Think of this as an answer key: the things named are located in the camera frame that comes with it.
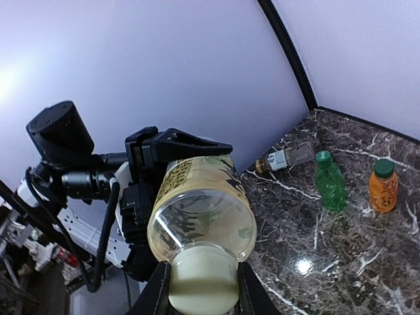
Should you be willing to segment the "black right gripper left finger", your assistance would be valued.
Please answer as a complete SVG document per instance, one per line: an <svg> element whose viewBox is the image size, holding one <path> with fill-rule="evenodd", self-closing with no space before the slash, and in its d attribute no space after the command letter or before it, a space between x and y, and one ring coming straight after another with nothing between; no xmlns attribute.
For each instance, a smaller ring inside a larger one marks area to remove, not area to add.
<svg viewBox="0 0 420 315"><path fill-rule="evenodd" d="M127 315L168 315L173 313L169 302L171 265L160 262Z"/></svg>

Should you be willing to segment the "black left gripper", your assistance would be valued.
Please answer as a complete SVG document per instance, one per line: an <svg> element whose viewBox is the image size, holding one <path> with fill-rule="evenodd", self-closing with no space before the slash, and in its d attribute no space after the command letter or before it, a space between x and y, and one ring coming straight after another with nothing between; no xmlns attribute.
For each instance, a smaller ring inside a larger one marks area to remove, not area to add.
<svg viewBox="0 0 420 315"><path fill-rule="evenodd" d="M146 245L147 226L167 164L170 161L200 156L230 154L230 144L205 140L178 129L164 132L145 127L125 139L131 182L120 201L122 232L125 241Z"/></svg>

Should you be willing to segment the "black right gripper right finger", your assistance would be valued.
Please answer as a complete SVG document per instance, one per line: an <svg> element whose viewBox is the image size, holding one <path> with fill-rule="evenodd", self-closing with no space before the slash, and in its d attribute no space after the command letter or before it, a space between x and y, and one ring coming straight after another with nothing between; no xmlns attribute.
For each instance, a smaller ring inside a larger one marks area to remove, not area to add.
<svg viewBox="0 0 420 315"><path fill-rule="evenodd" d="M236 314L280 315L248 262L238 265L239 302Z"/></svg>

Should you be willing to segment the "cream white bottle cap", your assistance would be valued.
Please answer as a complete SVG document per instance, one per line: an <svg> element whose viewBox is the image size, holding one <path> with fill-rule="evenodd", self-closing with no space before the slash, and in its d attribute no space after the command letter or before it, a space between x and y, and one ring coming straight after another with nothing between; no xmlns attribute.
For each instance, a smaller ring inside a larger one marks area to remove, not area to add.
<svg viewBox="0 0 420 315"><path fill-rule="evenodd" d="M225 314L239 301L238 261L222 248L181 250L171 263L169 302L181 314Z"/></svg>

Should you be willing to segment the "large yellow tea bottle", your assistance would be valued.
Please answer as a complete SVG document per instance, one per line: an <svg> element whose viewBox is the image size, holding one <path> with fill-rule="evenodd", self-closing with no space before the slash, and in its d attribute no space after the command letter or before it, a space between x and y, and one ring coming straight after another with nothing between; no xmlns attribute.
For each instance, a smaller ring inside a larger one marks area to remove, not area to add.
<svg viewBox="0 0 420 315"><path fill-rule="evenodd" d="M230 155L168 164L147 229L158 261L172 260L190 244L210 243L242 262L256 237L256 220Z"/></svg>

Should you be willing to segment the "brown coffee glass bottle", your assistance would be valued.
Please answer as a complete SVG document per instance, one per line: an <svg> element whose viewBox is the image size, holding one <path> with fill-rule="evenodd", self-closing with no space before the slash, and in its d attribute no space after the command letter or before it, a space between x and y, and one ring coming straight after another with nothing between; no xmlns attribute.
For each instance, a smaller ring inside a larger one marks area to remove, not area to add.
<svg viewBox="0 0 420 315"><path fill-rule="evenodd" d="M312 161L315 158L314 151L309 142L298 146L272 152L255 162L258 173L275 172L295 165Z"/></svg>

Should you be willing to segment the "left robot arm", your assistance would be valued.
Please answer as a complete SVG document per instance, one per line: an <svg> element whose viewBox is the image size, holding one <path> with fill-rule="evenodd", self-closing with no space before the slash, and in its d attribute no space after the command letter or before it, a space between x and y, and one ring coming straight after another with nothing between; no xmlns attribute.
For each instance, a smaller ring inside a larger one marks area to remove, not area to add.
<svg viewBox="0 0 420 315"><path fill-rule="evenodd" d="M128 136L123 153L95 154L94 142L69 100L45 108L26 125L26 131L41 156L38 166L25 174L36 201L35 217L59 228L79 264L85 261L81 234L65 227L58 214L71 198L107 204L98 244L93 247L93 273L82 274L90 292L99 289L106 263L139 282L149 280L154 272L158 262L148 245L146 228L169 163L232 152L229 144L153 126Z"/></svg>

